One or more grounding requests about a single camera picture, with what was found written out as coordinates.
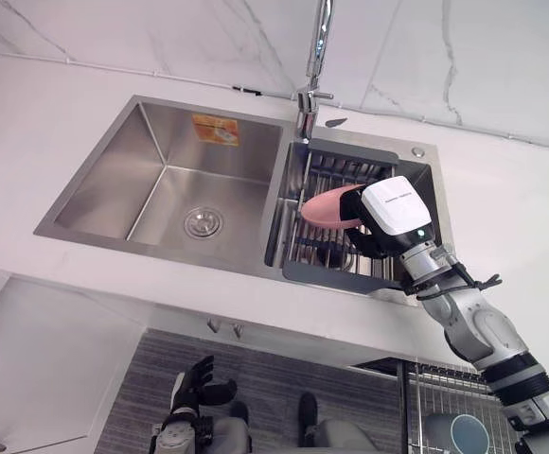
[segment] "label sticker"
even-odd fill
[[[192,123],[199,140],[212,144],[239,146],[239,126],[237,120],[218,116],[194,113]]]

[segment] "marble wall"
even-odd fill
[[[315,0],[0,0],[0,51],[291,93]],[[549,0],[337,0],[344,106],[549,141]]]

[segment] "drain strainer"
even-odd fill
[[[188,212],[184,230],[192,238],[206,239],[217,234],[223,226],[223,218],[213,208],[200,206]]]

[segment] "sink basin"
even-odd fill
[[[305,201],[330,189],[403,175],[429,209],[434,242],[452,244],[442,183],[434,176],[438,171],[436,150],[403,141],[376,144],[369,136],[321,131],[321,137],[326,136],[342,141],[314,138],[309,144],[296,143],[289,148],[265,263],[282,269],[285,278],[306,284],[357,293],[401,289],[400,282],[409,276],[397,259],[362,256],[344,230],[313,227],[299,212]],[[360,230],[370,233],[364,226]]]
[[[333,187],[405,175],[436,242],[451,231],[436,148],[134,96],[49,209],[36,235],[358,293],[397,288],[343,231],[310,228],[302,203]]]
[[[291,128],[135,97],[35,233],[252,273],[262,263],[264,206]]]

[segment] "chrome faucet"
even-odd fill
[[[309,63],[306,76],[309,83],[297,91],[298,115],[296,122],[297,137],[304,142],[312,138],[312,129],[319,113],[318,98],[333,99],[329,93],[319,92],[319,76],[323,70],[325,50],[328,45],[329,30],[333,16],[333,0],[319,0],[316,10],[312,43],[310,46]]]

